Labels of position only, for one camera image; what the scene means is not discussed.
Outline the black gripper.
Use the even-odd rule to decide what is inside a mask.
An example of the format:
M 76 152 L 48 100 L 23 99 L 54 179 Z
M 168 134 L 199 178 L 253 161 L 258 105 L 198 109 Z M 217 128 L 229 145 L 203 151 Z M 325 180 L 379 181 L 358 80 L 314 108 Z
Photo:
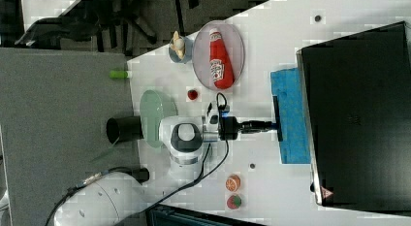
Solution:
M 249 122 L 238 122 L 235 116 L 220 118 L 219 138 L 222 141 L 236 140 L 239 133 L 249 130 L 249 134 L 266 133 L 271 130 L 274 123 L 271 121 L 250 120 Z

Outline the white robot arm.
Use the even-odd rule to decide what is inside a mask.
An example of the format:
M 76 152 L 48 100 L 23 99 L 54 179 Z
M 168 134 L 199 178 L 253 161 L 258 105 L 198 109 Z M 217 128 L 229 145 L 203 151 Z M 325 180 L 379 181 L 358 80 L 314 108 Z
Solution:
M 111 168 L 78 184 L 55 210 L 54 226 L 117 226 L 206 176 L 214 143 L 234 141 L 240 134 L 280 131 L 273 121 L 238 121 L 218 110 L 201 116 L 173 115 L 143 125 L 154 128 L 157 145 L 144 136 L 139 168 Z

